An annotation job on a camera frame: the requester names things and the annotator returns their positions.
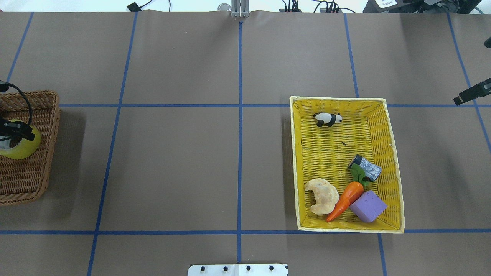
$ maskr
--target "green leaf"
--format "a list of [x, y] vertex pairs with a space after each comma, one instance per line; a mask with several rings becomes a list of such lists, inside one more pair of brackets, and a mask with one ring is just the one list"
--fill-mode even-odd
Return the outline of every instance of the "green leaf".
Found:
[[365, 178], [365, 171], [358, 165], [352, 164], [350, 169], [351, 175], [353, 176], [353, 181], [361, 183], [363, 186], [370, 184], [370, 181]]

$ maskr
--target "gray table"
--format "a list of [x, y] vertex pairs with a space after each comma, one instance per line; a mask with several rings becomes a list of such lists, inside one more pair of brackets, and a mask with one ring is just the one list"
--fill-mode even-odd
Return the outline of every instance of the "gray table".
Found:
[[[491, 17], [242, 20], [0, 13], [0, 79], [62, 106], [48, 191], [0, 208], [0, 275], [487, 275], [491, 97], [452, 98], [491, 77]], [[406, 234], [296, 230], [290, 95], [387, 99]]]

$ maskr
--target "toy carrot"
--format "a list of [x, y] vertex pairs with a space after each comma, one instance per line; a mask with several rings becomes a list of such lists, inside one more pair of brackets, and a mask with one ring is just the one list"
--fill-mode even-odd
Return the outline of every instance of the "toy carrot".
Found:
[[353, 182], [348, 184], [343, 194], [339, 197], [339, 201], [336, 203], [334, 210], [327, 216], [327, 222], [333, 221], [346, 211], [346, 209], [363, 194], [362, 183], [364, 185], [368, 184], [368, 181], [364, 179], [365, 172], [360, 166], [353, 164], [350, 172], [353, 176]]

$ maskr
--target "white floor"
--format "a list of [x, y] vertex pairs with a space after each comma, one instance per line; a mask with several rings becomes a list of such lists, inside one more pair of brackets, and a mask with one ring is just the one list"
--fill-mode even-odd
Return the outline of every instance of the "white floor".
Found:
[[[127, 11], [126, 6], [135, 1], [139, 5], [149, 0], [0, 0], [0, 9], [3, 11], [36, 11], [36, 12], [117, 12]], [[171, 0], [171, 11], [216, 11], [221, 3], [230, 3], [230, 0]], [[362, 12], [367, 0], [337, 0], [341, 7], [346, 7], [355, 12]], [[301, 0], [299, 6], [302, 12], [313, 12], [317, 2]], [[249, 10], [265, 10], [276, 12], [283, 8], [281, 0], [249, 0]], [[478, 7], [486, 14], [491, 13], [491, 0], [483, 0]], [[168, 11], [168, 0], [153, 0], [144, 9]]]

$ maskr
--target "white metal bracket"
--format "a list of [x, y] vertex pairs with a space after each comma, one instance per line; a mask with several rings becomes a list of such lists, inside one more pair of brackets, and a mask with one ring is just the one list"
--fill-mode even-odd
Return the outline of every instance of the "white metal bracket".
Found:
[[192, 265], [188, 276], [288, 276], [285, 264]]
[[232, 17], [249, 17], [249, 0], [232, 0]]

